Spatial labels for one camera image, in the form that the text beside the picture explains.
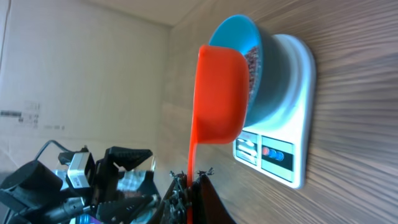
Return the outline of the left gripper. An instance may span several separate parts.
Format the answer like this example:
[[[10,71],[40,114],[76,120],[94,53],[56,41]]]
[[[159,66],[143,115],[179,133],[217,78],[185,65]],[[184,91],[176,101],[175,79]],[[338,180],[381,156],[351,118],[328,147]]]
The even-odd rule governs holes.
[[[135,168],[153,156],[150,149],[112,147],[96,163],[93,213],[103,223],[132,223],[159,206],[154,172]]]

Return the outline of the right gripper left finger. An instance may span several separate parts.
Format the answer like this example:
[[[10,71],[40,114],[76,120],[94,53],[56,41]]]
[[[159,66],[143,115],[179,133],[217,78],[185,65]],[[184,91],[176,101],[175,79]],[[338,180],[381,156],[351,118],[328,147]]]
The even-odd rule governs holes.
[[[172,183],[148,224],[187,224],[187,175],[170,172]]]

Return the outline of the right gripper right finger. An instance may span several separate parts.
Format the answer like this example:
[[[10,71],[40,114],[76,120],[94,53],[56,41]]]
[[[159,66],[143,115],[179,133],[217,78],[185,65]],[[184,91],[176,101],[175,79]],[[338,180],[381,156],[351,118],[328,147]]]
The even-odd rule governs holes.
[[[197,180],[193,182],[193,224],[236,224],[211,183],[209,176],[213,174],[213,168],[199,171]]]

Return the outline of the red measuring scoop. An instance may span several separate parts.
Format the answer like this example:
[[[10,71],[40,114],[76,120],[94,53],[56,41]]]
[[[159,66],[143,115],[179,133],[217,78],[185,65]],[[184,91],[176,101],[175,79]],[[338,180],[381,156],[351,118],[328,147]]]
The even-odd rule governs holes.
[[[194,180],[198,144],[229,144],[240,134],[249,99],[249,70],[237,50],[202,45],[198,53],[188,153],[187,185]]]

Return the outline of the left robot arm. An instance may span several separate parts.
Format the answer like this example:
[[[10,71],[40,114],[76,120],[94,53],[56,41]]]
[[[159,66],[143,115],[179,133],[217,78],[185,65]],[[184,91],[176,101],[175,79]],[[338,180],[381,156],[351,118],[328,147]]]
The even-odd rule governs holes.
[[[10,223],[66,223],[87,214],[102,223],[131,223],[160,203],[150,170],[136,189],[122,190],[118,182],[152,156],[149,149],[111,147],[94,161],[91,152],[63,152],[68,165],[62,179],[38,160],[7,176],[1,184],[1,202],[13,211]]]

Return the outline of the white digital kitchen scale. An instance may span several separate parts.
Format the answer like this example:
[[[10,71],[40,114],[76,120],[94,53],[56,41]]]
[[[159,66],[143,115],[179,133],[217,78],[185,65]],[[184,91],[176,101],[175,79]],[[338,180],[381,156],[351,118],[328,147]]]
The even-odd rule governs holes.
[[[234,158],[290,187],[305,182],[317,70],[308,46],[299,38],[273,36],[282,50],[287,91],[276,111],[245,127],[233,143]]]

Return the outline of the blue bowl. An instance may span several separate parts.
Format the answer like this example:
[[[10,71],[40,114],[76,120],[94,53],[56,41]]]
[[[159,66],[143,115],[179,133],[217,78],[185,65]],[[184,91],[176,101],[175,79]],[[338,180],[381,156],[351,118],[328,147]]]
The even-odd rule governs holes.
[[[273,116],[284,100],[289,83],[289,66],[282,47],[275,38],[248,16],[238,14],[223,21],[213,33],[210,45],[227,47],[247,54],[259,49],[259,63],[254,90],[249,97],[244,127],[263,122]]]

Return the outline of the red beans in bowl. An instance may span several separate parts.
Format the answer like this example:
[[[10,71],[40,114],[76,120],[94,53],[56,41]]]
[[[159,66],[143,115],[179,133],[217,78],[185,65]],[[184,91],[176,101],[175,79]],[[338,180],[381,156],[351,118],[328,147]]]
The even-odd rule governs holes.
[[[259,70],[259,47],[254,46],[244,55],[246,59],[248,70],[249,70],[249,99],[252,98],[255,92],[255,86],[257,83],[257,76]]]

